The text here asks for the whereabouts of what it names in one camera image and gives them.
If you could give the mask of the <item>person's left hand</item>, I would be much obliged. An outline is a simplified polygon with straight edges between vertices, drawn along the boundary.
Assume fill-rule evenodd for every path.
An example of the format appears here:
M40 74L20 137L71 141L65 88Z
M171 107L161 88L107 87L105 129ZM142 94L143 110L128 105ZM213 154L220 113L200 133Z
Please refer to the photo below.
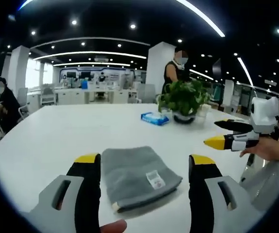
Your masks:
M115 222L103 225L100 227L101 233L123 233L127 228L125 220L120 219Z

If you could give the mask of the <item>person's right hand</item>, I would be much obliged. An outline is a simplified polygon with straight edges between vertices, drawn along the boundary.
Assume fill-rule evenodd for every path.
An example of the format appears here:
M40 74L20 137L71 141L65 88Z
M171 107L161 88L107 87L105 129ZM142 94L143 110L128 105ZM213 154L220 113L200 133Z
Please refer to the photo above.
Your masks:
M261 137L256 146L246 148L240 153L240 157L245 154L255 154L267 161L279 160L279 141L269 137Z

